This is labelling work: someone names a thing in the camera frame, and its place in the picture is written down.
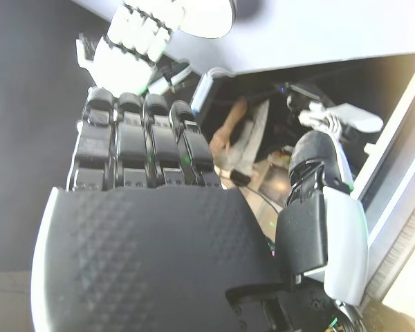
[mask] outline gray wall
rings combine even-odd
[[[77,65],[75,38],[107,25],[71,1],[0,0],[0,271],[30,269],[92,85]]]
[[[121,0],[75,0],[107,20]],[[178,32],[167,52],[204,73],[248,72],[415,52],[415,0],[237,0],[239,20],[221,39]]]

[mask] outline green wire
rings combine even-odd
[[[335,324],[337,324],[338,322],[338,318],[335,317],[335,319],[332,321],[332,323],[329,325],[329,328],[332,329],[334,327]]]

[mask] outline dark floor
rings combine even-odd
[[[72,1],[0,0],[0,272],[30,269],[92,85],[77,65],[75,38],[107,26]]]

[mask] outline forearm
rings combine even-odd
[[[229,115],[223,124],[223,127],[232,133],[237,123],[245,116],[247,111],[248,102],[245,98],[240,98],[235,102],[234,106],[232,106],[232,109],[230,110]]]

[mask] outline white round object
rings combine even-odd
[[[180,30],[203,38],[220,38],[232,28],[237,9],[234,0],[177,0],[185,9]]]

